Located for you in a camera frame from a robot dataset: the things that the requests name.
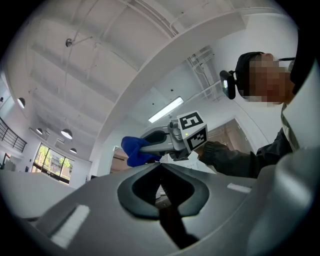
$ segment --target exposed beam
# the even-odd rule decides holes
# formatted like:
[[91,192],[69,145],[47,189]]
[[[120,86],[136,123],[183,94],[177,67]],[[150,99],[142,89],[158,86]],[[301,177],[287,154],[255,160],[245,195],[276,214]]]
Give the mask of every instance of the exposed beam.
[[156,16],[154,16],[151,12],[149,12],[147,9],[145,8],[141,8],[141,5],[137,5],[135,6],[134,4],[136,4],[136,2],[133,2],[133,4],[131,4],[130,2],[127,2],[125,0],[117,0],[118,2],[130,7],[132,10],[134,10],[135,12],[137,12],[138,14],[140,14],[141,16],[143,16],[145,19],[147,19],[148,21],[150,21],[155,27],[157,27],[168,39],[171,39],[171,35],[170,32],[164,28],[161,24],[161,22],[157,19]]
[[92,58],[92,61],[91,61],[91,65],[90,65],[90,68],[87,70],[87,74],[86,74],[86,79],[89,80],[90,79],[90,76],[91,76],[91,73],[92,73],[92,70],[94,69],[94,66],[95,66],[95,63],[97,62],[97,58],[98,58],[98,55],[99,55],[99,43],[96,43],[94,45],[94,48],[93,48],[93,58]]
[[[78,28],[75,25],[70,24],[67,21],[61,18],[58,18],[56,16],[49,16],[49,15],[42,14],[41,16],[38,16],[36,19],[46,20],[48,22],[59,24],[60,26],[63,26],[68,30],[72,30],[74,33],[78,30]],[[83,35],[85,38],[92,36],[91,40],[93,40],[95,43],[101,44],[101,46],[105,48],[107,51],[115,54],[123,62],[124,65],[129,65],[135,71],[139,70],[139,67],[137,67],[136,63],[130,57],[128,57],[125,53],[120,51],[118,48],[116,48],[112,44],[103,41],[98,34],[95,34],[92,31],[88,31],[85,27],[81,28],[80,34]]]
[[110,31],[112,25],[116,22],[116,20],[121,16],[121,14],[127,9],[127,6],[125,5],[114,17],[112,20],[106,24],[106,28],[104,28],[100,33],[99,33],[99,38],[105,38],[108,32]]
[[174,24],[180,19],[182,18],[183,16],[185,15],[188,15],[190,12],[192,12],[193,10],[196,10],[198,9],[199,7],[200,8],[204,8],[206,5],[208,5],[210,2],[210,0],[207,0],[206,2],[201,2],[201,3],[198,3],[196,5],[193,5],[192,7],[190,7],[189,9],[187,10],[184,10],[178,17],[175,17],[173,21],[171,21],[170,25],[169,25],[169,28],[172,30],[174,28]]
[[214,40],[245,28],[241,15],[236,12],[228,12],[189,28],[159,49],[143,64],[139,73],[117,100],[94,143],[90,159],[98,155],[111,132],[156,81]]
[[84,1],[85,1],[85,0],[81,0],[81,1],[78,3],[78,5],[77,5],[76,9],[74,10],[74,12],[72,13],[72,15],[71,15],[71,19],[70,19],[70,22],[71,22],[71,23],[73,23],[73,22],[74,22],[75,17],[76,17],[76,15],[77,15],[77,13],[78,13],[78,11],[79,11],[80,7],[81,7],[81,6],[82,6],[82,4],[84,3]]
[[135,0],[138,4],[144,6],[145,8],[149,9],[151,12],[155,12],[154,15],[161,18],[161,20],[165,23],[168,29],[174,34],[177,35],[182,33],[186,29],[180,24],[179,21],[176,22],[176,26],[173,30],[170,28],[170,23],[175,19],[175,17],[163,7],[157,0]]
[[[31,49],[45,58],[47,61],[54,64],[57,68],[61,69],[61,71],[65,72],[66,64],[61,63],[60,57],[58,55],[55,55],[54,53],[51,53],[49,51],[43,51],[41,46],[39,46],[38,44],[34,44]],[[68,65],[68,75],[72,76],[74,79],[78,80],[80,83],[87,86],[97,94],[102,95],[112,103],[115,103],[119,97],[119,95],[111,90],[107,85],[97,81],[92,81],[92,79],[87,80],[87,74],[77,69],[75,66],[72,66],[70,63]]]
[[30,74],[30,78],[32,78],[36,82],[36,84],[43,89],[44,92],[50,94],[52,97],[55,97],[56,104],[69,106],[72,108],[73,111],[77,112],[78,114],[86,116],[87,118],[92,119],[93,122],[98,122],[101,125],[105,121],[106,116],[102,116],[99,118],[95,113],[85,111],[83,107],[78,108],[78,106],[72,105],[71,101],[69,100],[64,102],[63,97],[58,94],[57,87],[53,84],[50,84],[45,79],[42,80],[37,72],[32,71]]
[[36,92],[33,93],[33,99],[41,105],[42,108],[44,108],[47,112],[49,112],[51,115],[53,115],[55,118],[59,119],[60,122],[61,120],[66,117],[68,120],[67,125],[69,124],[70,126],[72,126],[74,129],[77,129],[78,131],[81,131],[84,134],[87,134],[90,137],[95,138],[97,136],[97,132],[90,130],[90,129],[86,129],[84,128],[84,126],[82,126],[81,128],[77,126],[76,122],[73,119],[70,119],[66,116],[65,113],[61,113],[59,110],[57,109],[53,109],[53,106],[49,105],[42,97],[40,97]]

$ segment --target fluorescent light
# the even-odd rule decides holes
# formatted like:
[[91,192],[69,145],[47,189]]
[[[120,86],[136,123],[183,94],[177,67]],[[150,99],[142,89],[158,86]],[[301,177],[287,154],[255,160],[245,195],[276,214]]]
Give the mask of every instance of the fluorescent light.
[[41,128],[36,129],[36,131],[42,135],[42,129]]
[[161,109],[158,113],[156,113],[154,116],[149,118],[149,122],[154,123],[155,121],[159,120],[172,110],[174,110],[176,107],[184,103],[184,100],[181,97],[176,98],[174,101],[166,105],[163,109]]

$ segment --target white wall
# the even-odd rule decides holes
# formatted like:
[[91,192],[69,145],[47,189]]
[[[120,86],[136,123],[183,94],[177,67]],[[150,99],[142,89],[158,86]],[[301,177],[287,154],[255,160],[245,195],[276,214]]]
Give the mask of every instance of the white wall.
[[9,111],[13,108],[15,105],[14,99],[10,96],[6,101],[3,101],[3,103],[0,105],[0,117],[4,119],[9,113]]
[[2,164],[2,161],[4,160],[6,155],[6,152],[0,149],[0,163]]
[[[238,58],[247,52],[271,53],[276,59],[295,57],[298,33],[295,24],[280,15],[254,14],[245,16],[246,29],[230,34],[211,44],[217,72],[235,70]],[[250,115],[272,143],[281,129],[282,105],[266,106],[265,103],[246,102],[237,91],[235,101]]]
[[89,178],[91,179],[91,175],[97,176],[98,175],[98,168],[100,164],[101,152],[98,155],[95,155],[91,164]]
[[32,165],[34,163],[36,154],[38,152],[38,148],[40,147],[40,140],[32,134],[30,130],[27,130],[29,136],[27,137],[27,144],[24,147],[23,150],[23,158],[19,163],[16,164],[15,170],[24,172],[26,169],[26,166],[29,167],[29,172],[32,170]]
[[70,177],[69,186],[78,189],[86,183],[86,177],[89,177],[91,163],[81,160],[75,160]]
[[0,102],[0,109],[6,103],[6,101],[11,97],[10,92],[9,92],[5,82],[3,81],[2,77],[0,77],[0,98],[1,97],[3,97],[3,102]]
[[[2,108],[6,109],[7,105],[11,106],[11,100],[13,101],[12,97],[5,103]],[[13,104],[10,109],[6,111],[6,113],[3,113],[3,116],[1,116],[1,118],[10,127],[11,130],[13,130],[20,138],[28,142],[29,123],[17,104]]]
[[186,101],[202,89],[203,87],[197,80],[195,72],[187,61],[184,61],[155,82],[128,115],[142,124],[149,125],[148,119],[171,101],[177,97]]

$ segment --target tree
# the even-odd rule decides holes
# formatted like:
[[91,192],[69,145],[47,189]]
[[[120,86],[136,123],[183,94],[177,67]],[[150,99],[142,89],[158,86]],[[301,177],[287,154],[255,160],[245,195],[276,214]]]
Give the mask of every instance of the tree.
[[50,154],[50,151],[48,152],[49,148],[45,145],[41,145],[40,148],[39,148],[39,151],[38,151],[38,154],[35,158],[35,162],[38,164],[38,165],[42,165],[45,161],[45,165],[48,166],[50,164],[50,160],[52,158],[51,154]]
[[73,168],[73,165],[70,163],[68,158],[61,157],[59,162],[60,162],[61,165],[63,163],[63,167],[65,167],[65,168],[70,168],[70,169]]

